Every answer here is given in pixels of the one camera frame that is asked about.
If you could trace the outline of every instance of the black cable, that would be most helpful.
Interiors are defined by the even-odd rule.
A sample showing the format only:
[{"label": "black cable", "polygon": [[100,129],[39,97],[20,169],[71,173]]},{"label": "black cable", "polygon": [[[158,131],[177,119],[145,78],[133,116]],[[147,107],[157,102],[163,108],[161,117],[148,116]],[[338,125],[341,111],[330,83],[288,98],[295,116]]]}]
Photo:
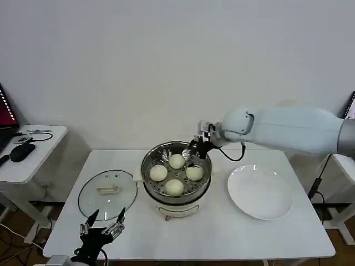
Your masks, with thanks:
[{"label": "black cable", "polygon": [[10,243],[10,244],[7,244],[5,241],[3,241],[3,240],[1,239],[1,241],[4,242],[5,244],[7,244],[8,247],[5,249],[5,251],[4,251],[3,253],[0,254],[0,257],[2,257],[3,255],[5,255],[5,254],[11,249],[11,247],[12,247],[12,241],[13,241],[12,234],[11,234],[9,231],[7,231],[7,230],[6,230],[6,232],[8,232],[8,234],[10,235],[11,243]]},{"label": "black cable", "polygon": [[105,256],[105,263],[104,263],[104,266],[108,266],[108,264],[109,264],[109,259],[108,259],[108,257],[107,257],[106,252],[105,252],[103,249],[100,249],[100,251],[101,251],[102,254],[104,254],[104,256]]},{"label": "black cable", "polygon": [[11,243],[8,243],[7,241],[5,241],[5,240],[1,237],[1,235],[0,235],[0,240],[1,240],[2,242],[4,242],[5,244],[11,246],[12,248],[27,248],[27,247],[30,247],[30,246],[31,246],[31,245],[15,245],[15,244],[12,244],[12,241],[11,241]]},{"label": "black cable", "polygon": [[217,148],[217,149],[218,149],[220,152],[222,152],[222,154],[223,154],[227,159],[231,160],[232,162],[239,162],[240,160],[243,159],[243,157],[244,157],[244,155],[245,155],[245,149],[246,149],[244,143],[241,142],[240,144],[242,145],[242,155],[241,155],[238,159],[233,159],[233,158],[229,157],[220,147]]},{"label": "black cable", "polygon": [[35,140],[32,137],[30,138],[30,140],[26,141],[26,143],[30,143],[30,142],[38,142],[38,141],[46,141],[46,140],[50,140],[51,138],[53,138],[53,134],[52,133],[48,133],[48,132],[31,132],[31,133],[22,133],[19,132],[22,135],[31,135],[31,134],[45,134],[45,135],[49,135],[48,138],[46,139],[41,139],[41,140]]},{"label": "black cable", "polygon": [[21,260],[18,255],[16,255],[15,258],[21,263],[22,266],[26,266],[26,264]]},{"label": "black cable", "polygon": [[29,256],[30,256],[31,252],[32,252],[32,249],[33,249],[33,247],[29,250],[29,252],[28,252],[28,254],[27,254],[27,256],[26,256],[26,259],[25,259],[25,261],[24,261],[24,266],[27,266],[28,259],[29,259]]},{"label": "black cable", "polygon": [[311,187],[311,189],[310,189],[310,191],[309,191],[309,193],[308,193],[308,198],[309,198],[310,200],[315,196],[316,192],[318,191],[318,188],[320,187],[320,184],[321,184],[321,182],[322,182],[322,175],[323,175],[323,172],[324,172],[324,170],[326,169],[327,164],[328,164],[329,159],[331,158],[331,156],[332,156],[332,154],[329,154],[329,155],[328,155],[327,160],[326,160],[326,163],[324,164],[321,173],[319,174],[319,176],[318,176],[318,177],[315,179],[315,181],[313,182],[313,185],[312,185],[312,187]]},{"label": "black cable", "polygon": [[[322,212],[323,212],[323,214],[322,214],[322,225],[324,225],[324,220],[326,218],[326,201],[324,200],[323,194],[320,193],[319,191],[316,191],[315,194],[319,194],[319,195],[322,196],[322,202],[323,202],[322,203],[322,206],[323,206],[323,210],[322,210]],[[318,266],[321,266],[321,259],[320,258],[318,258]]]}]

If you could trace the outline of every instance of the power cord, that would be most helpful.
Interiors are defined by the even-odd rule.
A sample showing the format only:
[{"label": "power cord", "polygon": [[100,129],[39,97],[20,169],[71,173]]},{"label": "power cord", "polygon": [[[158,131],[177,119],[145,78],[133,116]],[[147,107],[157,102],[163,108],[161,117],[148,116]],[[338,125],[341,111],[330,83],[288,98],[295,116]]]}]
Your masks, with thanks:
[{"label": "power cord", "polygon": [[46,140],[50,140],[51,138],[53,138],[53,134],[52,133],[48,133],[48,132],[31,132],[31,133],[22,133],[19,132],[22,135],[32,135],[32,134],[43,134],[43,135],[49,135],[48,138],[46,139],[41,139],[41,140],[35,140],[34,138],[30,137],[30,139],[28,141],[26,141],[26,143],[30,143],[30,142],[39,142],[39,141],[46,141]]},{"label": "power cord", "polygon": [[239,162],[240,160],[243,159],[244,155],[245,155],[245,150],[246,150],[246,146],[243,142],[240,143],[242,145],[242,155],[238,158],[238,159],[233,159],[231,157],[229,157],[220,147],[218,147],[217,149],[222,152],[222,154],[228,159],[231,160],[232,162]]},{"label": "power cord", "polygon": [[[319,191],[316,191],[315,194],[319,194],[322,197],[322,206],[323,206],[323,210],[322,210],[322,225],[324,225],[324,220],[326,218],[326,211],[327,211],[327,209],[326,209],[326,201],[324,200],[323,194],[320,193]],[[318,258],[318,266],[321,266],[321,259],[320,258]]]},{"label": "power cord", "polygon": [[0,257],[2,257],[4,254],[6,254],[6,253],[11,249],[11,247],[12,247],[12,242],[13,242],[12,235],[11,235],[11,233],[10,233],[9,231],[6,231],[6,232],[8,232],[8,234],[10,235],[11,242],[10,242],[10,244],[8,244],[8,243],[6,243],[5,241],[3,241],[3,240],[1,239],[1,241],[4,242],[5,244],[7,244],[8,247],[5,249],[4,252],[2,252],[2,253],[0,254]]},{"label": "power cord", "polygon": [[33,248],[33,246],[25,248],[24,250],[21,250],[21,251],[17,252],[15,255],[10,255],[10,256],[8,256],[6,258],[3,258],[2,261],[0,262],[0,265],[4,265],[5,263],[7,263],[9,260],[13,259],[17,255],[20,255],[21,253],[23,253],[23,252],[25,252],[25,251],[27,251],[29,249],[32,249],[32,248]]},{"label": "power cord", "polygon": [[[24,236],[22,236],[22,235],[20,235],[20,234],[18,234],[18,233],[16,233],[16,232],[14,232],[14,231],[12,231],[10,228],[8,228],[7,226],[3,225],[2,223],[0,223],[0,226],[5,227],[6,229],[8,229],[8,230],[9,230],[10,232],[12,232],[13,234],[15,234],[15,235],[17,235],[17,236],[19,236],[19,237],[25,239]],[[38,245],[38,244],[36,244],[36,243],[34,243],[34,242],[31,242],[31,243],[34,244],[34,245],[36,245],[36,246],[37,246],[38,248],[40,248],[41,250],[43,250],[43,248],[42,248],[40,245]]]},{"label": "power cord", "polygon": [[100,251],[101,251],[102,254],[104,254],[104,256],[105,256],[105,263],[104,263],[104,266],[108,266],[108,264],[109,264],[109,259],[108,259],[108,257],[107,257],[106,252],[105,252],[103,249],[100,249]]},{"label": "power cord", "polygon": [[311,189],[310,189],[310,191],[309,191],[309,193],[308,193],[308,198],[309,198],[310,200],[315,196],[315,194],[316,194],[317,191],[318,191],[318,188],[320,187],[320,184],[321,184],[321,182],[322,182],[322,175],[323,175],[323,172],[324,172],[324,170],[326,169],[327,164],[328,164],[329,159],[331,158],[331,156],[332,156],[332,154],[329,154],[329,155],[326,157],[326,163],[324,164],[323,169],[322,169],[320,175],[319,175],[319,176],[315,179],[315,181],[313,182],[313,185],[312,185],[312,187],[311,187]]}]

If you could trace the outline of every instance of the cable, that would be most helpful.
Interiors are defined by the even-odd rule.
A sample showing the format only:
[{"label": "cable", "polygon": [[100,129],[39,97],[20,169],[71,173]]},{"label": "cable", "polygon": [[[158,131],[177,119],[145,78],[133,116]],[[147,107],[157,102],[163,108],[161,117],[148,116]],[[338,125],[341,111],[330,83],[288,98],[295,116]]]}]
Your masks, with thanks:
[{"label": "cable", "polygon": [[25,251],[27,251],[27,250],[29,250],[30,248],[26,248],[26,249],[24,249],[24,250],[22,250],[22,251],[17,252],[15,255],[12,255],[12,256],[9,256],[9,257],[4,258],[5,260],[4,260],[3,262],[1,262],[0,265],[4,265],[4,264],[7,263],[9,260],[13,259],[13,258],[16,257],[17,255],[19,255],[19,254],[21,254],[21,253],[23,253],[23,252],[25,252]]},{"label": "cable", "polygon": [[329,155],[327,156],[327,158],[326,158],[326,163],[324,164],[323,169],[322,169],[320,175],[319,175],[319,176],[315,179],[315,181],[313,182],[313,185],[312,185],[312,187],[311,187],[311,189],[310,189],[310,191],[309,191],[309,193],[308,193],[308,198],[309,198],[310,200],[315,196],[316,192],[318,191],[318,188],[320,187],[320,184],[321,184],[321,182],[322,182],[322,175],[323,175],[323,172],[324,172],[324,170],[326,169],[327,164],[328,164],[329,159],[331,158],[331,156],[332,156],[332,154],[329,154]]},{"label": "cable", "polygon": [[241,142],[240,144],[242,145],[242,155],[241,155],[238,159],[233,159],[233,158],[229,157],[220,147],[217,148],[217,149],[218,149],[220,152],[222,152],[222,154],[223,154],[227,159],[231,160],[232,162],[239,162],[240,160],[243,159],[243,157],[244,157],[244,155],[245,155],[245,149],[246,149],[244,143]]},{"label": "cable", "polygon": [[104,256],[105,256],[105,263],[104,263],[104,266],[108,266],[108,265],[109,265],[109,259],[108,259],[108,257],[107,257],[106,252],[105,252],[103,249],[100,249],[100,251],[101,251],[102,254],[104,254]]},{"label": "cable", "polygon": [[48,133],[48,132],[31,132],[31,133],[22,133],[22,132],[19,132],[21,133],[22,135],[31,135],[31,134],[45,134],[45,135],[49,135],[48,138],[46,139],[41,139],[41,140],[34,140],[32,137],[30,140],[26,141],[26,143],[30,143],[30,142],[38,142],[38,141],[46,141],[46,140],[50,140],[51,138],[53,138],[53,134],[52,133]]},{"label": "cable", "polygon": [[7,230],[6,230],[6,232],[8,232],[8,233],[10,234],[10,236],[11,236],[11,243],[8,243],[7,241],[5,241],[5,240],[2,238],[1,235],[0,235],[0,240],[1,240],[2,242],[4,242],[5,244],[9,245],[10,247],[12,247],[12,248],[27,248],[27,247],[32,246],[32,245],[15,245],[15,244],[12,244],[12,235],[11,235],[11,233],[10,233],[9,231],[7,231]]},{"label": "cable", "polygon": [[18,260],[18,262],[21,263],[22,266],[26,266],[26,264],[20,259],[18,255],[16,255],[15,258]]},{"label": "cable", "polygon": [[[5,227],[5,228],[8,229],[10,232],[12,232],[12,233],[14,233],[15,235],[17,235],[17,236],[22,237],[23,239],[25,239],[24,236],[22,236],[22,235],[20,235],[20,234],[18,234],[18,233],[16,233],[16,232],[14,232],[14,231],[12,231],[10,228],[8,228],[7,226],[3,225],[2,223],[0,223],[0,226]],[[37,247],[39,247],[41,250],[43,250],[43,248],[42,248],[40,245],[38,245],[38,244],[36,244],[36,243],[34,243],[34,242],[32,242],[32,241],[31,241],[31,243],[34,244],[34,245],[36,245]]]},{"label": "cable", "polygon": [[12,247],[12,240],[13,240],[13,239],[12,239],[12,235],[11,235],[11,233],[10,233],[9,231],[6,231],[6,232],[8,232],[9,236],[11,237],[11,243],[8,244],[8,243],[6,243],[5,241],[3,241],[3,240],[1,239],[2,242],[4,242],[5,244],[8,244],[8,247],[5,249],[5,251],[4,251],[3,253],[0,254],[0,257],[2,257],[4,254],[6,254],[6,253],[11,249],[11,247]]},{"label": "cable", "polygon": [[322,196],[322,205],[323,205],[323,216],[322,216],[322,225],[324,225],[324,219],[326,217],[326,201],[324,200],[324,196],[322,193],[320,193],[319,191],[316,191],[316,194],[319,194]]},{"label": "cable", "polygon": [[[315,194],[319,194],[319,195],[321,195],[321,197],[322,197],[322,202],[323,202],[323,203],[322,203],[322,205],[323,205],[323,210],[322,210],[322,212],[323,212],[323,215],[322,215],[322,225],[324,225],[324,220],[325,220],[325,218],[326,218],[326,201],[324,200],[323,194],[320,193],[319,191],[316,191]],[[321,266],[321,259],[320,259],[320,258],[318,258],[318,266]]]},{"label": "cable", "polygon": [[27,254],[27,256],[26,256],[26,259],[25,259],[25,261],[24,261],[24,266],[27,266],[28,259],[29,259],[29,256],[30,256],[32,250],[33,250],[33,247],[29,250],[29,252],[28,252],[28,254]]}]

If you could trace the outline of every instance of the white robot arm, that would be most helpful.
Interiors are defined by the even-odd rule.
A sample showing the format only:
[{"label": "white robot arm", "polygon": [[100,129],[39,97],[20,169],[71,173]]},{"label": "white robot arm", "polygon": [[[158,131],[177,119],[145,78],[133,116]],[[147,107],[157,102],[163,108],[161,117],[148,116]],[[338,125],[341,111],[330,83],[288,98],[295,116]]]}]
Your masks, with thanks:
[{"label": "white robot arm", "polygon": [[355,152],[355,121],[311,108],[238,108],[221,122],[199,123],[195,136],[200,157],[214,147],[233,142],[251,142],[274,150],[310,154]]}]

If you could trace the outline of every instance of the stainless steel pot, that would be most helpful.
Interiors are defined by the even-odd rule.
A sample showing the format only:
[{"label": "stainless steel pot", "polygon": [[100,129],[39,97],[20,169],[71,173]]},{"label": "stainless steel pot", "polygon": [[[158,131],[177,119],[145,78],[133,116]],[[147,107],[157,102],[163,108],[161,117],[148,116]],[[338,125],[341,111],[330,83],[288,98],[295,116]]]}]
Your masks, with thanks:
[{"label": "stainless steel pot", "polygon": [[[156,201],[171,205],[182,206],[201,198],[211,183],[212,163],[207,155],[204,160],[196,156],[196,148],[188,148],[189,143],[183,141],[170,141],[160,144],[150,150],[143,158],[141,164],[141,175],[144,181],[144,188],[147,193]],[[185,165],[181,169],[173,169],[169,166],[169,157],[173,154],[181,154],[185,158]],[[201,180],[191,181],[186,177],[186,168],[193,163],[204,170]],[[164,165],[168,169],[168,176],[161,182],[150,179],[149,171],[155,165]],[[171,196],[164,192],[167,181],[178,179],[184,184],[184,191],[181,196]]]}]

